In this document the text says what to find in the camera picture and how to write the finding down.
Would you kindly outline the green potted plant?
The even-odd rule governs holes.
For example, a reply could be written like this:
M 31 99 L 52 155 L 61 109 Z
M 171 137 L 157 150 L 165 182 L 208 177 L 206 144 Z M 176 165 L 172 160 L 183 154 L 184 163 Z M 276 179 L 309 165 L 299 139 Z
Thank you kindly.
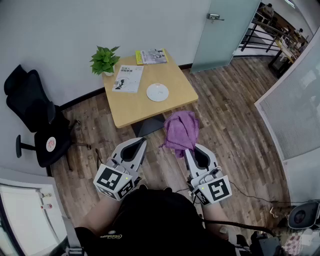
M 97 46 L 96 53 L 91 56 L 92 63 L 91 72 L 95 75 L 104 73 L 106 76 L 112 76 L 115 73 L 115 65 L 120 57 L 115 55 L 115 51 L 120 46 L 115 46 L 111 49 L 107 47 Z

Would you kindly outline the purple cloth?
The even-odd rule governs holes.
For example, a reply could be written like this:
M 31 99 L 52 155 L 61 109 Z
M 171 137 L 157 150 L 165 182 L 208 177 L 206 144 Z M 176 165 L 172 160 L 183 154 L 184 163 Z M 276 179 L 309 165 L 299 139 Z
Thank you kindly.
M 166 137 L 160 146 L 174 150 L 177 158 L 184 157 L 185 150 L 194 151 L 199 136 L 199 120 L 193 111 L 174 112 L 165 122 Z

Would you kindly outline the black stair railing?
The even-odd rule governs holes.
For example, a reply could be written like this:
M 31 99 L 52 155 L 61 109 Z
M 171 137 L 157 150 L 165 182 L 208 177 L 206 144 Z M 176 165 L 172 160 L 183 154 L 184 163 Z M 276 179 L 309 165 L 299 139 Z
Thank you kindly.
M 238 49 L 241 52 L 255 50 L 262 53 L 276 53 L 282 46 L 297 52 L 309 44 L 308 39 L 287 28 L 275 28 L 263 22 L 253 20 L 243 36 Z

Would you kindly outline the person's black clothing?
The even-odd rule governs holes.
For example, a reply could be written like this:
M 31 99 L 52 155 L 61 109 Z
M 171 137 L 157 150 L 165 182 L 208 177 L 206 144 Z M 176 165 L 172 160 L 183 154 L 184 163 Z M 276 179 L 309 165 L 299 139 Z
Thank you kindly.
M 102 235 L 79 226 L 75 233 L 88 256 L 236 256 L 233 244 L 206 231 L 186 197 L 169 190 L 136 189 Z

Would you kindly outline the person's left forearm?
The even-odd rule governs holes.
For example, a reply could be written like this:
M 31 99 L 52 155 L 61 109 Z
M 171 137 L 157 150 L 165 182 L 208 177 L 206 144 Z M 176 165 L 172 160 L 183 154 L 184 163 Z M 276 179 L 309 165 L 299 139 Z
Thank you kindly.
M 120 206 L 120 201 L 104 195 L 100 201 L 84 216 L 78 226 L 87 228 L 96 236 L 100 236 L 113 223 Z

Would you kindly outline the black table base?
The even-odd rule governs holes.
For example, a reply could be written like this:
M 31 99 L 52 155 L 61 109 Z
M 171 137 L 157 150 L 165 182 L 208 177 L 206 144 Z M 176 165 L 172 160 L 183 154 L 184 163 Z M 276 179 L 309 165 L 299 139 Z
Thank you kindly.
M 164 127 L 165 118 L 163 114 L 158 114 L 147 119 L 138 121 L 131 125 L 135 136 L 144 137 Z

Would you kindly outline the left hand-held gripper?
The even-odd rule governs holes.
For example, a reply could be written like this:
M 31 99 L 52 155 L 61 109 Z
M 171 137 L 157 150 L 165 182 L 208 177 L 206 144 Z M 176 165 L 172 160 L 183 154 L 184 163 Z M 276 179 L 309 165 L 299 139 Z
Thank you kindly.
M 147 139 L 136 137 L 120 143 L 105 164 L 101 164 L 93 180 L 98 192 L 116 201 L 122 201 L 138 185 L 137 170 L 143 163 Z M 130 170 L 116 161 L 130 161 Z

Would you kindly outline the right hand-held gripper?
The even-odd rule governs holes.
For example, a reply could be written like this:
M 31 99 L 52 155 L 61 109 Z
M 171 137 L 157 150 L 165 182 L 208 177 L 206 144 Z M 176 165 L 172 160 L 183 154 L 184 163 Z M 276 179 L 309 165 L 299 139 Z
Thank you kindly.
M 187 181 L 189 190 L 203 206 L 215 204 L 232 195 L 229 178 L 223 175 L 211 150 L 196 143 L 194 151 L 184 151 L 184 160 L 190 175 L 197 176 Z

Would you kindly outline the checkered cloth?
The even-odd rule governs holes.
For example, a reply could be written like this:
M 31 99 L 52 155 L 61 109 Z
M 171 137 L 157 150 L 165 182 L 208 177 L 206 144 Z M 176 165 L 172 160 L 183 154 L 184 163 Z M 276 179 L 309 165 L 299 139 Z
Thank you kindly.
M 285 251 L 290 256 L 320 255 L 320 229 L 305 229 L 294 233 L 285 243 Z

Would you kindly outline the white framed window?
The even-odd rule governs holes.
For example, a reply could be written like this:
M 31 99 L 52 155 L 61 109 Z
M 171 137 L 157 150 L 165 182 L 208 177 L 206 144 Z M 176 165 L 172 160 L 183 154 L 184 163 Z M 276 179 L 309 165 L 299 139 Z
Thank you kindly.
M 10 228 L 25 256 L 47 256 L 58 245 L 35 189 L 0 185 Z

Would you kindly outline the white paperback book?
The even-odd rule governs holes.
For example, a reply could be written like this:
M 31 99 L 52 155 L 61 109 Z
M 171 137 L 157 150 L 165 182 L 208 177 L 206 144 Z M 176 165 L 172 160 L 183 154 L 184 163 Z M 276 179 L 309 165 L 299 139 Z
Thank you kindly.
M 142 65 L 121 65 L 116 76 L 113 92 L 137 93 L 143 74 Z

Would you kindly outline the person's right forearm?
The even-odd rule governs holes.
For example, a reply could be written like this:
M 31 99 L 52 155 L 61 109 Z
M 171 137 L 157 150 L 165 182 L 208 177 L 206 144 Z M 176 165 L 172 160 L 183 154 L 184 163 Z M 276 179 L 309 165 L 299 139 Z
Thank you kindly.
M 229 219 L 226 216 L 224 210 L 222 209 L 219 202 L 214 204 L 202 205 L 202 215 L 203 218 L 207 221 L 220 221 L 220 222 L 228 222 Z M 205 223 L 205 230 L 214 237 L 229 240 L 229 228 L 228 225 L 221 223 Z

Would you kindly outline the glass partition with blinds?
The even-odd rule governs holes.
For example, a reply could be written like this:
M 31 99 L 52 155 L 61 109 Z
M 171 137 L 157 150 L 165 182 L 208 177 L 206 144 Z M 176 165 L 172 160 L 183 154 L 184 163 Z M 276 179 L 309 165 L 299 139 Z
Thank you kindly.
M 258 107 L 283 160 L 320 148 L 320 41 Z

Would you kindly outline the yellow-edged book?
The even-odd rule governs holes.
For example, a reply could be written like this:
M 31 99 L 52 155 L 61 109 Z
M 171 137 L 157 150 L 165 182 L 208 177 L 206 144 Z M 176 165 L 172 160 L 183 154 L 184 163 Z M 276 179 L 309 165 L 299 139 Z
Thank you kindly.
M 135 59 L 137 65 L 164 64 L 168 62 L 166 51 L 161 49 L 136 50 Z

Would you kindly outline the white round plate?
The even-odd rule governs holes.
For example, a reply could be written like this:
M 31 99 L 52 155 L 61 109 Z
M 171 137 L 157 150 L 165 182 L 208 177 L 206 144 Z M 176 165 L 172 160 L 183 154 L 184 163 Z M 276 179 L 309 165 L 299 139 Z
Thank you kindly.
M 154 83 L 147 88 L 146 95 L 153 102 L 163 102 L 168 98 L 169 90 L 163 84 Z

